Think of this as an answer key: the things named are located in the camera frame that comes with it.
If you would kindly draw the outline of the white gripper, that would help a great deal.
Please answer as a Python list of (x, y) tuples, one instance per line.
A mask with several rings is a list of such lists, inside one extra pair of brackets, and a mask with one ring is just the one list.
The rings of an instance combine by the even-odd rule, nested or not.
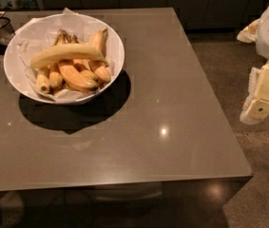
[[(258, 55), (269, 60), (269, 6), (259, 19), (240, 31), (237, 39), (254, 43)], [(261, 68), (253, 67), (249, 75), (248, 96), (242, 107), (240, 121), (258, 124), (269, 116), (269, 61)]]

